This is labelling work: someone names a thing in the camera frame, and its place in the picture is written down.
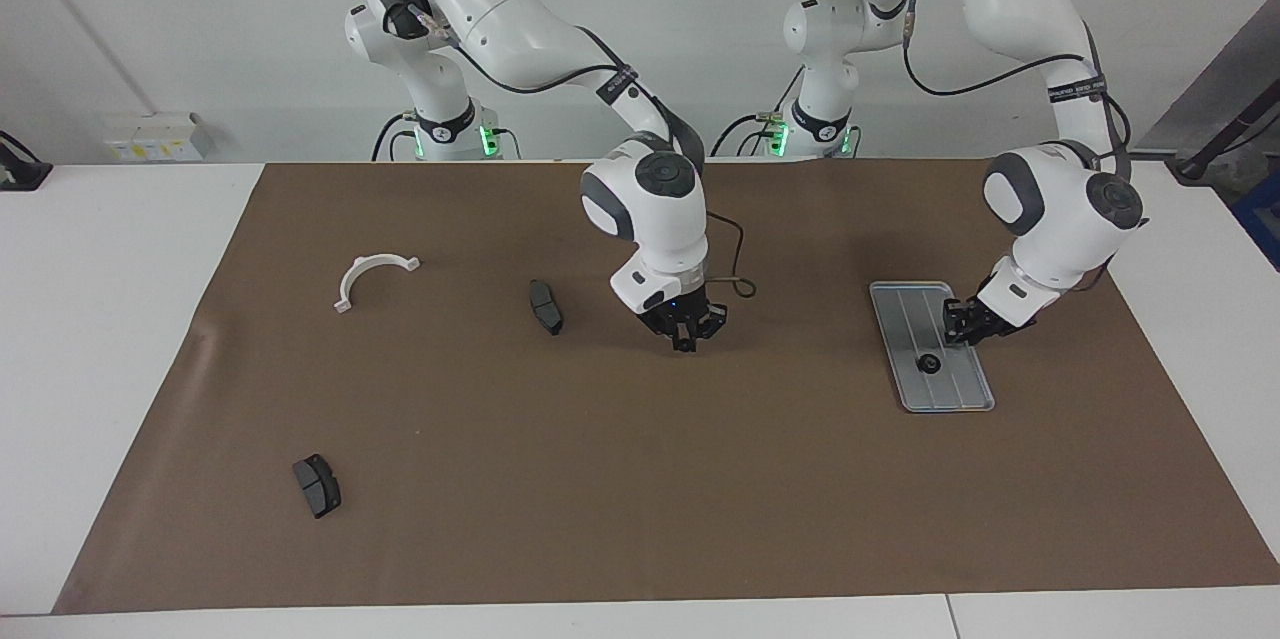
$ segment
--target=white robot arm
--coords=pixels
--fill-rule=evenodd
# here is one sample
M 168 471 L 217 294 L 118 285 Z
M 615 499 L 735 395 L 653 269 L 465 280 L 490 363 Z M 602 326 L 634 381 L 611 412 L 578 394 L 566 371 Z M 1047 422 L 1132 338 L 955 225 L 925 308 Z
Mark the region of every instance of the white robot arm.
M 705 291 L 703 143 L 639 82 L 635 69 L 540 0 L 366 0 L 366 5 L 372 26 L 393 42 L 425 42 L 425 50 L 456 47 L 507 91 L 527 95 L 576 85 L 608 102 L 635 134 L 585 170 L 581 198 L 598 228 L 639 245 L 613 275 L 613 291 L 646 327 L 671 337 L 678 351 L 695 351 L 698 339 L 717 333 L 726 310 L 710 305 Z M 412 50 L 412 56 L 424 54 Z M 428 61 L 425 76 L 438 70 L 429 93 L 451 96 L 452 105 L 440 110 L 448 115 L 466 96 L 461 74 L 449 78 L 457 68 L 434 64 L 439 58 L 419 61 L 417 67 Z M 417 69 L 410 73 L 424 76 Z
M 788 46 L 804 56 L 799 99 L 782 133 L 787 155 L 831 155 L 849 123 L 858 73 L 847 55 L 902 45 L 915 0 L 808 0 L 788 12 Z M 992 161 L 983 196 L 1018 238 L 968 302 L 951 302 L 948 339 L 1011 334 L 1102 266 L 1142 224 L 1129 160 L 1115 129 L 1106 78 L 1071 0 L 964 0 L 969 31 L 992 51 L 1037 68 L 1048 87 L 1059 140 Z
M 413 100 L 413 133 L 420 159 L 466 161 L 502 159 L 494 134 L 498 115 L 467 95 L 462 70 L 433 54 L 430 37 L 397 38 L 361 5 L 347 14 L 347 41 L 367 61 L 397 73 Z

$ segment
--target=semicircular bracket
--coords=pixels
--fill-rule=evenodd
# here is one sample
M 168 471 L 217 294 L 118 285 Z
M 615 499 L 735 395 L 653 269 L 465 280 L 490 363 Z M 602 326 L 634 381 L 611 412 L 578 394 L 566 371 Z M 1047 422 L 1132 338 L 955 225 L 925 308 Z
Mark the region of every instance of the semicircular bracket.
M 422 263 L 417 257 L 404 259 L 399 255 L 393 254 L 380 254 L 375 256 L 361 256 L 356 257 L 356 261 L 347 270 L 347 274 L 342 277 L 342 284 L 338 284 L 338 302 L 333 305 L 338 314 L 346 314 L 351 311 L 351 288 L 356 284 L 356 279 L 374 269 L 375 266 L 399 266 L 404 271 L 412 271 L 421 266 Z

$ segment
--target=electrical outlet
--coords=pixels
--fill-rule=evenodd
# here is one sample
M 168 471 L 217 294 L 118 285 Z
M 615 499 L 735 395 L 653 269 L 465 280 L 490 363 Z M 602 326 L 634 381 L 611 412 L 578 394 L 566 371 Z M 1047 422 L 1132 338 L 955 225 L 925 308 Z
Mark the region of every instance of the electrical outlet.
M 191 114 L 113 114 L 102 120 L 102 141 L 120 161 L 204 161 L 214 149 Z

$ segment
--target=metal tray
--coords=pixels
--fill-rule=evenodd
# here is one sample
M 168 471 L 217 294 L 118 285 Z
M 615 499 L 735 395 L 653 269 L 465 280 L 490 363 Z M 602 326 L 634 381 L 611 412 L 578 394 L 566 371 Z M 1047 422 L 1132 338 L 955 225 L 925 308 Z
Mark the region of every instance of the metal tray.
M 970 346 L 947 346 L 942 302 L 955 296 L 941 282 L 877 282 L 872 302 L 902 406 L 916 414 L 991 411 L 996 398 Z M 922 369 L 932 355 L 936 374 Z

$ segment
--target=brown paper sheet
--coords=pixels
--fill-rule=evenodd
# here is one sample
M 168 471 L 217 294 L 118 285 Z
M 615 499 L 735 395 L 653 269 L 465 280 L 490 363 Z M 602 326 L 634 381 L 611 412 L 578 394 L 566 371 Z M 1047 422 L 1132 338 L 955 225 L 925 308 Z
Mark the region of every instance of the brown paper sheet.
M 868 286 L 974 288 L 1010 242 L 983 168 L 710 166 L 760 293 L 717 286 L 728 325 L 678 356 L 613 297 L 632 247 L 581 166 L 270 166 L 56 612 L 1280 581 L 1110 280 L 982 347 L 995 412 L 900 408 Z M 422 266 L 339 316 L 379 252 Z

